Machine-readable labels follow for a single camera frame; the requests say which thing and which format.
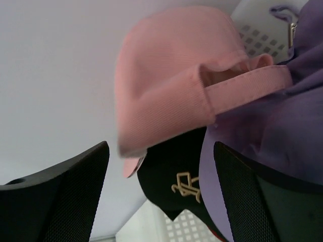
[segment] white wall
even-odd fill
[[[122,178],[113,79],[121,41],[139,19],[167,7],[239,0],[0,1],[0,184],[107,140],[108,172],[92,237],[115,234],[145,198]]]

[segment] purple strap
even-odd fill
[[[288,6],[288,5],[277,5],[277,6],[273,6],[269,9],[269,13],[274,16],[277,19],[280,19],[286,23],[289,24],[288,26],[288,35],[289,38],[293,39],[294,38],[294,26],[297,24],[297,22],[293,22],[293,16],[291,14],[286,14],[286,13],[282,13],[282,11],[289,11],[290,13],[292,13],[297,19],[299,18],[299,11],[298,9],[296,9],[293,6]],[[294,57],[294,45],[290,44],[289,49],[288,49],[288,59],[286,60],[289,61]]]

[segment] gold embroidery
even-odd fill
[[[187,184],[181,182],[181,177],[187,177]],[[198,177],[191,178],[191,174],[189,172],[182,172],[176,175],[177,177],[177,185],[172,185],[172,191],[175,193],[176,190],[179,190],[183,197],[187,197],[189,195],[193,195],[196,198],[198,203],[201,203],[201,191],[198,188],[193,187],[193,183],[198,181]]]

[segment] baseball cap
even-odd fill
[[[139,169],[147,148],[291,85],[287,67],[269,54],[246,54],[217,8],[173,8],[141,20],[124,40],[115,76],[124,176]]]

